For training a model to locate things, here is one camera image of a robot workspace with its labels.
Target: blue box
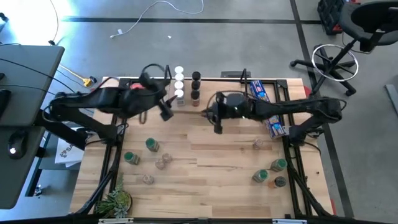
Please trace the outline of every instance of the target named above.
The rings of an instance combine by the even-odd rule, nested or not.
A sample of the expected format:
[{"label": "blue box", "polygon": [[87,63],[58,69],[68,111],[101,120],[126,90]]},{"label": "blue box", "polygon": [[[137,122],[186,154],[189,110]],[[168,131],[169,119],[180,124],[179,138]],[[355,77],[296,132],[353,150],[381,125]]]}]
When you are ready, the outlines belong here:
[{"label": "blue box", "polygon": [[[264,100],[269,102],[269,98],[267,96],[266,90],[264,89],[264,86],[262,85],[261,80],[253,80],[250,82],[250,90],[252,95],[260,100]],[[279,121],[278,116],[273,116],[265,121],[263,123],[266,124],[266,127],[269,131],[269,136],[272,139],[279,138],[282,136],[286,135],[285,130],[283,129],[282,123]]]}]

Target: succulent plant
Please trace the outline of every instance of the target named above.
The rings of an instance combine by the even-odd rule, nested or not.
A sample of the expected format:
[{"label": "succulent plant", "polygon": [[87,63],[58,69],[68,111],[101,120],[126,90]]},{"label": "succulent plant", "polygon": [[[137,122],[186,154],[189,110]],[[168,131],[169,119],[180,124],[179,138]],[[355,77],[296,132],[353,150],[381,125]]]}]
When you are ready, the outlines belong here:
[{"label": "succulent plant", "polygon": [[98,202],[96,212],[104,213],[107,217],[124,218],[130,203],[132,203],[130,194],[123,191],[123,174],[120,174],[115,189],[106,195],[105,200]]}]

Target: white cable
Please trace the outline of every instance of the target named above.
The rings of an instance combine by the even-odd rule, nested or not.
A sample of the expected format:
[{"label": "white cable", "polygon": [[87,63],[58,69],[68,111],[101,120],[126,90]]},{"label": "white cable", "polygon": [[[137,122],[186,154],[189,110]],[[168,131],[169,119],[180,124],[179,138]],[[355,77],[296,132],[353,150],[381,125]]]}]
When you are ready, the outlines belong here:
[{"label": "white cable", "polygon": [[130,27],[129,30],[127,30],[127,31],[125,31],[125,32],[122,32],[122,30],[119,29],[119,30],[118,30],[119,34],[112,35],[112,36],[110,36],[109,38],[112,39],[113,37],[116,37],[116,36],[119,36],[119,35],[123,35],[123,34],[127,34],[128,32],[130,32],[130,30],[132,30],[132,28],[134,28],[134,27],[138,24],[138,22],[141,20],[142,16],[143,16],[152,6],[156,5],[157,3],[161,3],[161,2],[162,2],[162,3],[169,4],[171,7],[173,7],[173,8],[174,8],[175,10],[177,10],[178,12],[183,12],[183,13],[190,14],[190,15],[199,14],[199,13],[203,12],[203,9],[205,8],[205,3],[203,2],[203,0],[201,0],[201,10],[200,10],[199,12],[186,12],[186,11],[183,11],[183,10],[181,10],[181,9],[177,9],[173,4],[169,3],[168,1],[156,1],[156,2],[154,2],[153,4],[151,4],[147,9],[145,9],[145,11],[139,16],[137,22],[134,23],[134,24]]}]

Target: concrete floor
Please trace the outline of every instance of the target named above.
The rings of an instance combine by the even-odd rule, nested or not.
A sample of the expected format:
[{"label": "concrete floor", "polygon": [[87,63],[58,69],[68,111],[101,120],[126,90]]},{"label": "concrete floor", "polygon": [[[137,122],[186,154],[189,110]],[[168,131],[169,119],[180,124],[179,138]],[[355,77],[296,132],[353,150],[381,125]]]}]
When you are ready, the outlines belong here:
[{"label": "concrete floor", "polygon": [[[186,11],[200,9],[200,0],[170,2]],[[294,19],[289,0],[204,2],[205,10],[199,15],[182,14],[159,4],[144,18]],[[295,2],[301,20],[319,20],[318,0]],[[145,0],[112,3],[54,0],[54,3],[60,18],[137,18],[150,4]],[[10,18],[0,33],[3,43],[48,45],[47,41],[55,33],[55,14],[49,1],[9,1],[1,10]],[[130,22],[60,22],[55,41],[65,47],[62,63],[99,80],[103,76],[137,76],[143,66],[160,63],[171,67],[182,65],[186,74],[198,70],[205,77],[219,77],[221,71],[247,68],[254,77],[303,78],[304,84],[310,86],[306,69],[289,67],[291,60],[303,58],[295,24],[140,23],[130,33],[109,39],[118,29],[127,30],[131,25]],[[302,27],[310,52],[320,43],[341,45],[341,35],[327,36],[320,25]],[[385,84],[398,84],[397,51],[398,44],[395,44],[378,47],[371,55],[355,54],[360,64],[359,74],[350,83],[356,87],[357,94],[346,97],[345,89],[332,81],[326,81],[320,90],[322,95],[348,101],[343,120],[330,128],[357,219],[392,223],[398,220],[395,166],[398,143],[394,140],[398,133],[398,117],[384,89]],[[56,77],[76,90],[85,90],[60,74]],[[50,91],[66,89],[53,82]],[[46,97],[44,106],[50,99]],[[378,125],[371,126],[370,120],[376,120]],[[336,203],[337,215],[344,216],[323,137],[319,145],[331,198]],[[0,211],[0,220],[67,214],[75,181],[76,173],[69,171],[43,173],[40,183],[49,183],[52,189],[58,190],[40,199],[21,196],[11,211]],[[32,204],[37,210],[27,209]]]}]

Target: wooden table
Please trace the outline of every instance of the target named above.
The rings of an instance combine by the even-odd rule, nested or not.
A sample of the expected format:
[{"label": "wooden table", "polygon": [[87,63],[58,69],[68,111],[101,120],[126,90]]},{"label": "wooden table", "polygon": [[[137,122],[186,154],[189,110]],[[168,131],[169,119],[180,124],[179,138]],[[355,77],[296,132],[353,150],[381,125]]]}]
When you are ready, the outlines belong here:
[{"label": "wooden table", "polygon": [[[186,80],[187,92],[189,83]],[[305,98],[301,79],[287,79],[287,83],[291,100]],[[106,84],[116,85],[116,80]],[[271,101],[274,101],[273,87],[265,85],[265,88]],[[205,118],[198,114],[182,113],[203,110],[209,97],[217,90],[243,89],[236,82],[202,81],[199,107],[173,107],[175,115],[168,122],[162,121],[157,108],[148,112],[146,124],[139,124],[137,116],[128,120],[130,127],[126,130],[122,155],[131,151],[141,157],[138,166],[122,159],[119,167],[119,171],[124,173],[124,189],[133,197],[130,217],[283,218],[285,214],[294,214],[289,184],[271,189],[267,181],[258,184],[251,179],[258,169],[268,169],[272,161],[285,157],[280,139],[272,140],[263,124],[247,119],[223,120],[223,134],[218,135]],[[190,104],[189,97],[186,97],[186,104]],[[94,118],[105,124],[111,122],[111,117],[111,114],[99,111],[94,114]],[[306,113],[294,114],[297,124],[308,118],[309,114]],[[146,149],[145,140],[149,137],[160,143],[158,152]],[[256,138],[264,141],[260,150],[252,148]],[[306,141],[317,144],[312,139]],[[77,211],[97,188],[104,152],[105,146],[101,144],[86,148],[70,206],[71,212]],[[173,161],[164,170],[158,170],[155,161],[166,152],[172,155]],[[305,145],[301,147],[301,153],[308,187],[324,209],[331,213],[319,152]],[[270,173],[271,177],[281,175],[287,179],[286,170]],[[155,183],[144,184],[144,174],[154,176]],[[300,208],[304,211],[298,186],[297,195]]]}]

